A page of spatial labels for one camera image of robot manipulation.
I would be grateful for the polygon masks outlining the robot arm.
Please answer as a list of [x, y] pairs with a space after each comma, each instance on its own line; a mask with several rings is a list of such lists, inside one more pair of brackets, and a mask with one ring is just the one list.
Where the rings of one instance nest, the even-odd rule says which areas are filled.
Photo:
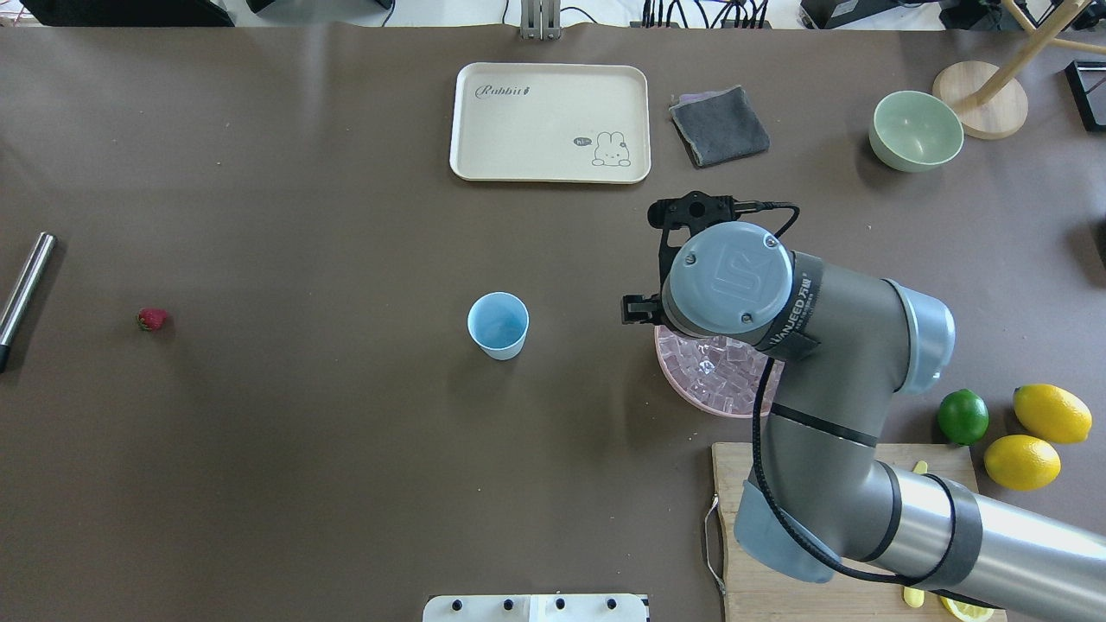
[[731, 338], [785, 366], [769, 413], [754, 400], [735, 542], [799, 581], [853, 576], [1102, 621], [1102, 536], [877, 460], [893, 395], [936, 384], [954, 320], [932, 296], [790, 251], [744, 220], [772, 208], [700, 191], [653, 203], [661, 289], [620, 300], [626, 324]]

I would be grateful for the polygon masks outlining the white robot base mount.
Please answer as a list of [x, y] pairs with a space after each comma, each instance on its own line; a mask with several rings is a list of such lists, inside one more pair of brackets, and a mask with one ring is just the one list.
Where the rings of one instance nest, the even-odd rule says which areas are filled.
[[651, 621], [648, 597], [628, 592], [439, 595], [422, 621]]

